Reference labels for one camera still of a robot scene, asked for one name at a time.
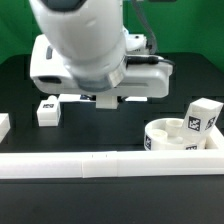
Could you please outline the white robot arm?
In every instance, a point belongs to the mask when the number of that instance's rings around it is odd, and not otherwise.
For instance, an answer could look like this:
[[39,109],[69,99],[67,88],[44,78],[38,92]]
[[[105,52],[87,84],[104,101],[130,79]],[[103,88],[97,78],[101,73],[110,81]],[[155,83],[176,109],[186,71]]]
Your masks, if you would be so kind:
[[122,0],[29,0],[42,34],[30,77],[48,94],[137,96],[169,94],[173,65],[133,52],[144,46],[123,26]]

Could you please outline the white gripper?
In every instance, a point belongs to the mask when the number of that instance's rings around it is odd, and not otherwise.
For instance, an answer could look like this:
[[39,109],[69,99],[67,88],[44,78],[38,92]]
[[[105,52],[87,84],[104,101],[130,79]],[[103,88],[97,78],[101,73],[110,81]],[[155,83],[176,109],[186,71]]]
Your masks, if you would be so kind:
[[92,59],[78,57],[66,61],[44,35],[34,43],[30,77],[48,94],[81,94],[162,98],[169,93],[172,66],[155,57],[154,64],[130,64],[129,59],[146,56],[125,55],[121,46]]

